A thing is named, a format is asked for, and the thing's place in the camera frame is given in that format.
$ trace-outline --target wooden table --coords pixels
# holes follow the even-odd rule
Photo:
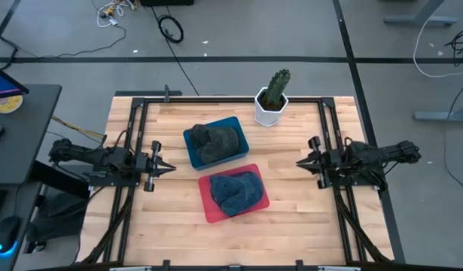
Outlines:
[[[354,98],[334,98],[343,138],[363,141]],[[107,145],[113,145],[119,133],[126,129],[131,101],[132,97],[114,97],[105,131]],[[229,116],[239,118],[250,146],[249,155],[207,170],[194,170],[183,131],[195,123]],[[133,133],[133,146],[136,134]],[[318,189],[317,177],[295,166],[296,161],[311,151],[307,141],[316,135],[320,135],[323,142],[318,107],[306,103],[291,102],[281,122],[270,128],[254,121],[253,103],[149,105],[142,151],[151,152],[151,142],[160,141],[164,161],[178,169],[155,179],[153,193],[144,192],[142,185],[136,189],[125,264],[161,265],[163,260],[171,260],[173,266],[263,266],[294,265],[298,259],[306,265],[344,264],[333,191]],[[256,163],[260,169],[270,207],[208,224],[198,177],[250,163]],[[114,189],[105,188],[89,204],[78,259],[86,257],[107,230]],[[372,187],[353,190],[361,226],[380,251],[393,258],[377,192]],[[120,231],[114,240],[119,239],[119,234]],[[357,260],[351,228],[349,236]],[[114,242],[113,255],[116,250],[117,242]]]

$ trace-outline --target red tray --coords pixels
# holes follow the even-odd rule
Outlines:
[[[254,172],[260,178],[261,184],[263,185],[263,181],[261,180],[260,170],[256,166],[256,164],[251,164],[247,166],[240,166],[239,168],[230,169],[227,171],[215,173],[212,175],[207,175],[201,177],[198,181],[198,185],[200,186],[200,193],[201,193],[201,200],[203,201],[204,213],[206,216],[206,221],[208,223],[214,223],[218,221],[222,221],[228,219],[230,217],[226,216],[224,212],[219,209],[218,204],[213,200],[211,195],[211,176],[214,175],[236,175],[243,172]],[[243,211],[237,215],[243,215],[249,212],[265,209],[266,207],[270,206],[270,200],[268,199],[267,191],[263,185],[263,197],[261,200],[255,204],[253,207],[249,208],[246,211]]]

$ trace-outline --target white cable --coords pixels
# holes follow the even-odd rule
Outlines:
[[[434,11],[434,13],[425,21],[424,25],[422,26],[422,28],[420,29],[420,32],[419,32],[419,36],[417,36],[417,42],[415,44],[415,49],[413,50],[413,62],[415,63],[415,66],[417,67],[417,69],[419,70],[420,73],[422,73],[423,75],[427,76],[427,77],[430,77],[430,78],[444,78],[444,77],[447,77],[447,76],[452,76],[452,75],[463,75],[463,72],[456,72],[456,73],[449,73],[449,74],[444,74],[444,75],[429,75],[427,73],[425,73],[424,71],[422,71],[419,67],[419,64],[417,64],[417,60],[415,59],[415,55],[417,53],[417,47],[419,46],[419,41],[420,41],[420,36],[422,35],[422,32],[424,31],[424,28],[425,28],[425,25],[428,23],[428,21],[430,20],[430,18],[432,18],[432,16],[434,16],[435,12],[438,11],[438,9],[443,5],[443,3]]]
[[[97,26],[98,26],[98,27],[105,28],[105,27],[112,26],[112,23],[108,23],[108,24],[106,24],[106,25],[102,25],[102,24],[100,23],[100,19],[101,19],[100,14],[101,14],[101,12],[102,12],[102,10],[103,10],[104,8],[106,8],[106,7],[110,6],[110,5],[113,5],[116,1],[117,1],[117,0],[113,0],[113,1],[111,1],[109,4],[103,5],[103,6],[97,11]],[[124,15],[124,10],[123,10],[123,8],[122,8],[121,6],[129,7],[129,5],[128,5],[128,4],[125,4],[124,2],[120,2],[119,4],[117,4],[115,10],[117,11],[117,14],[118,14],[119,16],[122,17],[122,16]]]

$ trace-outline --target black desk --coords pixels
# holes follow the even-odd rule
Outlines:
[[[61,86],[26,87],[29,88],[29,95],[24,97],[22,106],[14,113],[0,114],[0,125],[5,129],[0,138],[0,190],[6,191],[0,208],[0,221],[14,215],[14,209],[20,218],[16,252],[7,258],[0,257],[0,271],[14,268],[42,184],[82,198],[89,195],[87,185],[83,182],[35,161]]]

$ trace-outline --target computer mouse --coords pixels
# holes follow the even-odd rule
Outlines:
[[[8,252],[17,241],[20,219],[17,216],[4,218],[0,222],[0,253]]]

